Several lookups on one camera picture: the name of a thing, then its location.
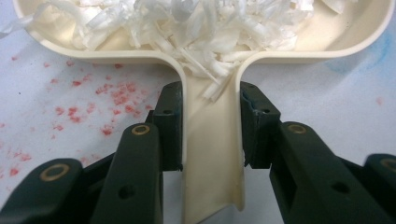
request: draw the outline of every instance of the pink spot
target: pink spot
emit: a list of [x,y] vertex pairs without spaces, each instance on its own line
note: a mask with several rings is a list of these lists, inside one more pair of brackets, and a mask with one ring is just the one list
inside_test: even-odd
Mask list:
[[105,85],[103,85],[103,87],[99,87],[99,88],[96,90],[96,94],[99,95],[100,93],[107,93],[108,90],[111,89],[111,88],[113,88],[113,85],[111,85],[111,84],[105,84]]
[[125,91],[113,91],[111,92],[111,97],[115,105],[122,105],[128,102],[128,95]]
[[384,99],[383,99],[382,97],[377,97],[377,98],[375,99],[375,101],[376,101],[376,103],[377,103],[378,105],[384,104]]
[[89,103],[88,104],[88,108],[87,108],[87,113],[91,114],[94,109],[95,109],[95,104],[94,103]]
[[54,129],[54,130],[56,129],[56,130],[58,130],[58,131],[61,131],[61,130],[64,129],[64,126],[58,124],[58,125],[54,126],[53,129]]
[[32,156],[28,153],[23,153],[20,155],[20,161],[29,161],[32,159]]
[[114,115],[118,115],[118,114],[120,114],[120,113],[121,113],[121,111],[118,110],[118,109],[114,109],[114,110],[113,110],[113,114],[114,114]]
[[73,81],[73,86],[77,87],[81,85],[81,81]]
[[142,112],[140,110],[136,110],[134,112],[134,118],[140,119],[141,118],[141,114],[142,114]]
[[149,92],[146,91],[146,90],[142,90],[141,93],[142,93],[143,95],[149,95]]
[[125,112],[126,113],[133,113],[134,112],[134,108],[131,105],[126,105],[125,106]]
[[75,63],[74,63],[73,61],[71,61],[71,60],[67,60],[66,64],[67,64],[67,66],[71,67],[71,66],[73,66]]
[[114,127],[106,124],[105,127],[101,129],[102,133],[106,136],[111,135],[113,133]]
[[62,114],[64,113],[64,109],[61,108],[61,107],[59,107],[59,106],[57,106],[57,107],[55,108],[55,111],[56,111],[56,114],[57,114],[57,115],[62,115]]
[[82,78],[82,81],[91,81],[92,80],[91,77],[92,77],[92,74],[89,73],[89,74],[85,75],[85,77]]
[[123,65],[120,64],[120,63],[115,63],[115,64],[114,64],[114,67],[115,67],[116,69],[120,69],[120,68],[123,67]]
[[128,90],[128,92],[134,92],[134,91],[136,91],[135,84],[134,84],[133,82],[131,82],[131,83],[126,83],[126,89]]
[[9,176],[17,175],[19,172],[20,172],[20,171],[19,171],[16,167],[11,168],[11,169],[9,170]]
[[78,109],[74,106],[74,107],[70,107],[69,108],[69,113],[68,116],[70,118],[70,120],[74,123],[81,123],[81,117],[76,116],[76,112],[78,111]]
[[101,156],[99,156],[99,155],[96,155],[96,154],[91,154],[91,157],[95,160],[95,161],[99,161],[99,160],[101,160],[102,159],[102,157]]
[[88,165],[91,164],[90,160],[88,160],[86,157],[82,157],[81,159],[79,159],[79,161],[81,161],[81,163],[82,163],[84,166],[88,166]]
[[152,109],[153,109],[151,105],[146,105],[145,108],[146,108],[147,110],[152,110]]

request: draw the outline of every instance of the white plastic shavings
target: white plastic shavings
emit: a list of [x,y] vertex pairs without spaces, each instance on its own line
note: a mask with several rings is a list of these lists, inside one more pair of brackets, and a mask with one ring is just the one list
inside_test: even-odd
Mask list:
[[[346,1],[322,0],[342,13]],[[293,50],[298,25],[314,12],[314,0],[48,0],[34,15],[13,21],[0,38],[57,8],[76,23],[76,49],[97,50],[119,29],[129,44],[149,45],[213,83],[203,96],[216,100],[237,66],[261,50]]]

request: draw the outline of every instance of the clamp jaw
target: clamp jaw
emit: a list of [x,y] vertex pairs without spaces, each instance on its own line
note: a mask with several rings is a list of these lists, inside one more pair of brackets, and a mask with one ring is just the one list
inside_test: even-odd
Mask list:
[[[271,169],[285,223],[396,223],[396,157],[363,167],[338,158],[310,127],[281,122],[254,85],[241,83],[245,165]],[[0,223],[163,223],[163,171],[181,171],[181,83],[163,88],[145,123],[127,128],[116,153],[82,168],[58,159],[13,191]]]

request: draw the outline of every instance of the white surface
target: white surface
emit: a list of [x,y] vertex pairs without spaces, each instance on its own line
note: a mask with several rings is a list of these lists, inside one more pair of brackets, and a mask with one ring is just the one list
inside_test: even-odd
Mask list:
[[[15,18],[8,1],[0,1],[0,8],[1,25]],[[395,28],[393,17],[371,47],[353,56],[316,64],[252,65],[243,80],[266,93],[283,121],[310,125],[341,157],[362,164],[373,152],[395,154]],[[0,204],[44,161],[73,157],[87,165],[113,152],[122,130],[144,120],[161,87],[178,80],[173,70],[160,65],[117,69],[71,60],[41,47],[25,32],[1,40],[0,52]],[[81,85],[75,87],[73,81]],[[132,82],[136,91],[124,93],[127,102],[116,105],[115,94]],[[105,84],[113,87],[96,94]],[[135,112],[126,113],[126,105]],[[65,109],[60,116],[57,106]],[[78,112],[68,116],[73,106]],[[121,113],[114,115],[114,110]],[[104,135],[106,125],[114,127],[112,134]],[[205,223],[282,223],[268,172],[247,168],[245,173],[244,212],[229,207]],[[164,184],[165,223],[180,223],[181,173],[165,174]]]

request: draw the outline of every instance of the shredded plastic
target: shredded plastic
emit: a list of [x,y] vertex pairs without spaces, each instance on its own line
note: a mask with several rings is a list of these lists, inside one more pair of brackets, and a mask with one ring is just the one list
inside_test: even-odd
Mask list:
[[[322,0],[342,13],[347,1]],[[216,101],[242,61],[262,50],[293,50],[298,25],[313,16],[314,0],[48,0],[34,15],[11,22],[0,38],[48,8],[75,23],[76,49],[97,50],[119,29],[135,49],[150,46],[186,71],[213,82],[203,96]]]

